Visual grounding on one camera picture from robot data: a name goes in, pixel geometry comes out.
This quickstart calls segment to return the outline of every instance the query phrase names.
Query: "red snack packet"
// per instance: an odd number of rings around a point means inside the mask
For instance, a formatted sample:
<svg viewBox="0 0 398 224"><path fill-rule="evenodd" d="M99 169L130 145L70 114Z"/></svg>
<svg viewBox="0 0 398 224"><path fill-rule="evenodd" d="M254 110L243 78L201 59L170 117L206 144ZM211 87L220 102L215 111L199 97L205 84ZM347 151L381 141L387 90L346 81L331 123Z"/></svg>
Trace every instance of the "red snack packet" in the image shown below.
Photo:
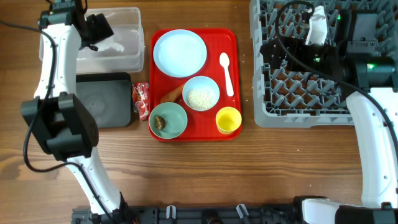
<svg viewBox="0 0 398 224"><path fill-rule="evenodd" d="M147 82L133 84L132 102L136 106L135 110L138 110L139 119L146 120L149 113L149 84Z"/></svg>

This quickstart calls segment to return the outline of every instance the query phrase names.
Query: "white spoon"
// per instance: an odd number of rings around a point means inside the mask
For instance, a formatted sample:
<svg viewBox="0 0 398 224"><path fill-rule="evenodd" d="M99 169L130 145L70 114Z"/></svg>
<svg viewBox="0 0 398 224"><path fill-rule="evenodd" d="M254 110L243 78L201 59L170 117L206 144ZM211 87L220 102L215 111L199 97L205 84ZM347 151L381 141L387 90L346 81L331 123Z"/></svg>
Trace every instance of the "white spoon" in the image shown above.
<svg viewBox="0 0 398 224"><path fill-rule="evenodd" d="M224 67L225 72L225 82L226 82L226 94L228 96L234 95L234 88L232 87L231 77L229 75L228 66L229 66L229 58L226 53L221 53L220 55L220 64Z"/></svg>

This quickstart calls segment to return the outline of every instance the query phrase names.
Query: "bowl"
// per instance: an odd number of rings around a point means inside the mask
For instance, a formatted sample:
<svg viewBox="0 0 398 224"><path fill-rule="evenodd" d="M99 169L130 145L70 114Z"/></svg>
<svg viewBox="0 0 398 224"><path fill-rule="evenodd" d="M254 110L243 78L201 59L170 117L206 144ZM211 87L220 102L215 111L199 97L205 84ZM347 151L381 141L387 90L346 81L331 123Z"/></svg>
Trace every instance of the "bowl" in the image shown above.
<svg viewBox="0 0 398 224"><path fill-rule="evenodd" d="M242 115L235 108L224 107L216 115L216 124L221 134L232 134L242 124Z"/></svg>
<svg viewBox="0 0 398 224"><path fill-rule="evenodd" d="M154 53L156 66L164 74L183 78L195 74L206 62L207 49L202 38L189 30L172 30L157 40Z"/></svg>
<svg viewBox="0 0 398 224"><path fill-rule="evenodd" d="M166 126L159 130L155 125L155 116L161 116L165 119ZM182 106L176 103L162 103L157 105L149 116L150 130L159 138L173 139L180 136L187 127L187 112Z"/></svg>
<svg viewBox="0 0 398 224"><path fill-rule="evenodd" d="M198 98L198 101L190 101L188 99L188 95L192 94L194 94ZM182 90L182 98L191 109L195 111L206 111L217 104L220 98L220 89L218 88L217 83L209 77L193 77L186 82ZM211 105L206 109L200 109L201 105L207 103L201 101L202 99L208 99L208 101L212 101Z"/></svg>

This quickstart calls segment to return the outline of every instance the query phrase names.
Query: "clear plastic container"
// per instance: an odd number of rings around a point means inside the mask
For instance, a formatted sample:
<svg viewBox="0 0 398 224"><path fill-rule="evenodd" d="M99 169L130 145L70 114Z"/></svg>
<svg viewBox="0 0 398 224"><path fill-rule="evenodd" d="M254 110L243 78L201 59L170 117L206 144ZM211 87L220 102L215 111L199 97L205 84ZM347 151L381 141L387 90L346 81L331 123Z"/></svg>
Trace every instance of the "clear plastic container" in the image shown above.
<svg viewBox="0 0 398 224"><path fill-rule="evenodd" d="M141 14L136 7L89 9L91 14L103 13L114 35L97 43L97 52L88 47L79 51L77 74L104 72L140 72L144 65L144 32Z"/></svg>

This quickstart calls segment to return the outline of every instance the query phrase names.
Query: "yellow cup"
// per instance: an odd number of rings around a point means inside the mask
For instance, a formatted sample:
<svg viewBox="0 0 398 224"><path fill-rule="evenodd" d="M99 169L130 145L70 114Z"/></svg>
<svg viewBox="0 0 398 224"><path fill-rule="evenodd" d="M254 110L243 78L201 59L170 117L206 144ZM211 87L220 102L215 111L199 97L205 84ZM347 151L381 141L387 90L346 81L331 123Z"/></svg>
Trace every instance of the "yellow cup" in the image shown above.
<svg viewBox="0 0 398 224"><path fill-rule="evenodd" d="M242 115L235 108L224 107L216 115L216 124L221 134L231 134L242 124Z"/></svg>

